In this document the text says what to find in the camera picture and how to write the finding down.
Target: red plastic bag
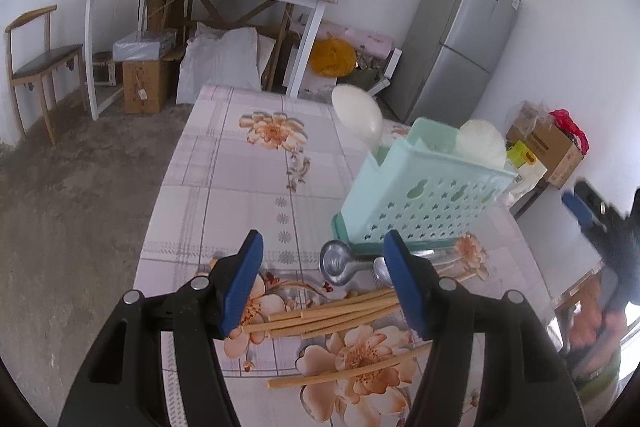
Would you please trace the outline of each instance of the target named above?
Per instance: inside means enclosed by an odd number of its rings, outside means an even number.
[[[580,152],[585,156],[589,151],[589,141],[587,140],[587,135],[582,132],[575,122],[569,116],[569,111],[566,109],[558,109],[549,113],[552,117],[556,119],[556,125],[567,132],[570,132],[574,136],[578,137],[580,140]]]

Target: yellow bag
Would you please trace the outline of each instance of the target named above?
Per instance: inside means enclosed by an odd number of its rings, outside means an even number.
[[[356,50],[341,39],[316,40],[309,63],[321,76],[345,76],[356,68]]]

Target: mint green plastic basket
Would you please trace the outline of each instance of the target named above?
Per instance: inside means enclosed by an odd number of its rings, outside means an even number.
[[[412,251],[451,247],[516,175],[455,156],[457,133],[418,118],[406,138],[369,153],[332,220],[334,237],[379,252],[396,229]]]

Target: person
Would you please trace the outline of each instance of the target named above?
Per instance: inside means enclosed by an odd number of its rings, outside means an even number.
[[[572,349],[591,346],[602,321],[609,328],[609,341],[602,346],[582,374],[575,380],[578,397],[588,426],[596,425],[620,393],[620,341],[626,334],[625,311],[608,312],[605,317],[598,306],[600,278],[587,282],[580,297],[580,312],[575,315],[569,333]]]

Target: silver refrigerator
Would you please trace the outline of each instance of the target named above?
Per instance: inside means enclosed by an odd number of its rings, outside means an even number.
[[[509,39],[521,0],[421,0],[383,98],[411,124],[460,127],[471,117]]]

